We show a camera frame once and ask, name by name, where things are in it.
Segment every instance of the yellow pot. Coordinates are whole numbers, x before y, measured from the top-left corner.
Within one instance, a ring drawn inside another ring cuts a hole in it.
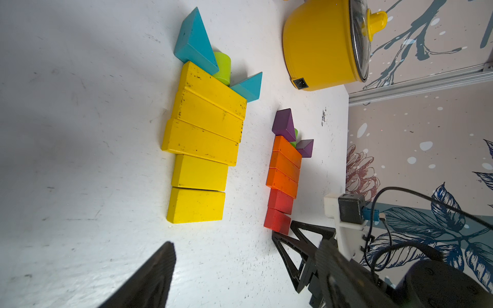
[[[387,14],[372,14],[366,0],[308,0],[284,25],[291,82],[305,91],[365,82],[370,41],[386,24]]]

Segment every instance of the black cable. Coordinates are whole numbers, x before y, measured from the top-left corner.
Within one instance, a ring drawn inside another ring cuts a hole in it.
[[[389,239],[389,246],[392,246],[392,234],[390,233],[390,229],[388,228],[387,220],[385,218],[380,218],[380,221],[384,224],[385,229],[387,229],[387,234],[388,234],[388,239]],[[384,268],[387,267],[387,264],[390,262],[390,257],[392,256],[392,252],[388,252],[387,255],[387,260],[385,261],[385,264],[380,267],[380,268],[375,268],[376,272],[382,271]]]
[[[375,210],[375,204],[377,203],[377,199],[380,197],[380,195],[384,192],[384,191],[387,191],[387,190],[398,190],[398,191],[403,191],[405,193],[408,193],[408,194],[412,194],[412,195],[415,195],[415,196],[418,196],[418,197],[421,197],[423,199],[426,199],[430,202],[434,202],[436,204],[439,204],[441,206],[444,206],[446,207],[447,209],[449,210],[452,210],[454,212],[457,212],[459,214],[462,214],[464,215],[465,217],[471,219],[471,220],[474,220],[475,222],[479,223],[479,224],[482,224],[483,226],[487,227],[488,229],[490,230],[493,230],[493,225],[487,223],[486,221],[480,219],[480,218],[477,218],[476,216],[474,215],[471,215],[469,213],[466,213],[464,212],[463,210],[461,209],[458,209],[458,208],[455,208],[453,206],[450,206],[448,204],[445,204],[441,201],[438,201],[436,199],[433,199],[432,197],[428,197],[427,195],[424,195],[422,193],[419,193],[417,191],[414,191],[414,190],[411,190],[411,189],[407,189],[407,188],[402,188],[402,187],[396,187],[396,186],[389,186],[389,187],[385,187],[383,189],[381,189],[375,196],[375,198],[373,199],[373,202],[371,203],[371,213],[370,213],[370,217],[373,218],[373,213],[374,213],[374,210]],[[365,262],[366,264],[369,266],[370,263],[368,262],[368,258],[366,256],[366,252],[368,251],[368,242],[370,240],[370,236],[371,236],[371,232],[373,230],[373,220],[371,220],[370,222],[370,229],[368,230],[368,234],[366,236],[366,243],[365,243],[365,249],[364,249],[364,252],[363,252],[363,256],[364,256],[364,259],[365,259]]]
[[[375,254],[375,257],[371,263],[371,266],[370,266],[370,272],[371,272],[373,281],[376,281],[375,267],[377,265],[377,260],[381,256],[383,256],[387,252],[391,253],[394,250],[398,250],[398,249],[401,249],[404,247],[409,247],[409,246],[410,247],[416,247],[417,249],[421,250],[421,252],[424,253],[425,256],[430,258],[431,260],[443,262],[443,253],[441,253],[440,251],[436,250],[435,248],[433,248],[431,246],[428,246],[426,244],[423,244],[423,243],[420,243],[417,241],[402,242],[402,243],[395,244],[395,245],[392,245],[392,246],[389,246],[389,247],[386,247],[384,249],[377,251],[377,253]]]

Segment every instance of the floral wallpaper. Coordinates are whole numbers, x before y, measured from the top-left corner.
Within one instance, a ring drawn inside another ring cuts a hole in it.
[[[493,223],[492,95],[488,82],[351,107],[346,190],[369,202],[379,188],[402,186]],[[392,192],[381,198],[376,208],[386,214],[392,243],[430,245],[493,293],[492,231],[435,202]],[[370,262],[389,245],[383,226],[376,230]],[[424,258],[414,247],[394,251],[381,278],[397,284]]]
[[[349,93],[493,61],[493,1],[368,0],[384,10],[387,27],[371,44],[366,83]]]

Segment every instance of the toy block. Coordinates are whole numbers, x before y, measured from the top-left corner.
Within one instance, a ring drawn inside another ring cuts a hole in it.
[[[221,220],[225,198],[220,191],[173,187],[166,219],[174,224]]]
[[[296,136],[296,140],[298,140],[298,130],[297,129],[294,129],[294,134]],[[292,146],[296,147],[296,141],[292,141],[290,142]]]
[[[235,166],[238,157],[236,142],[177,119],[167,122],[161,149],[228,166]]]
[[[301,140],[296,144],[296,150],[302,157],[311,157],[313,151],[313,139]]]
[[[175,56],[184,63],[192,61],[211,75],[219,71],[198,8],[195,8],[181,23],[175,45]]]
[[[301,168],[301,153],[298,152],[283,136],[274,139],[273,152],[281,152],[296,167]]]
[[[187,90],[176,94],[171,117],[237,143],[242,140],[242,120]]]
[[[245,120],[247,100],[190,61],[181,70],[178,92],[183,89]]]
[[[171,185],[224,191],[228,178],[228,165],[189,155],[177,155]]]
[[[264,227],[288,235],[291,218],[276,209],[268,208],[265,215]]]
[[[276,168],[284,173],[284,175],[287,175],[287,177],[298,183],[300,178],[300,169],[280,152],[272,152],[269,168]]]
[[[217,61],[217,66],[219,66],[219,71],[213,76],[220,82],[229,86],[231,82],[231,58],[227,54],[218,51],[214,51],[214,56]]]
[[[291,215],[294,199],[278,189],[271,189],[267,207]]]
[[[279,189],[293,199],[296,199],[298,184],[275,168],[269,168],[266,185],[270,188]]]
[[[278,110],[272,125],[272,132],[276,136],[284,136],[287,141],[296,141],[296,132],[293,125],[291,109]]]
[[[246,101],[249,103],[259,99],[261,85],[262,72],[253,75],[252,77],[248,77],[247,79],[235,84],[234,86],[231,86],[231,89],[246,98]]]

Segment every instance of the purple triangular prism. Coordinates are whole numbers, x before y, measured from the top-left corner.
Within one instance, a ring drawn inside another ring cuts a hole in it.
[[[311,157],[313,151],[313,139],[301,140],[296,144],[296,149],[301,157]]]
[[[274,124],[272,125],[272,132],[276,134],[276,136],[284,136],[287,141],[296,141],[291,109],[288,108],[276,112]]]

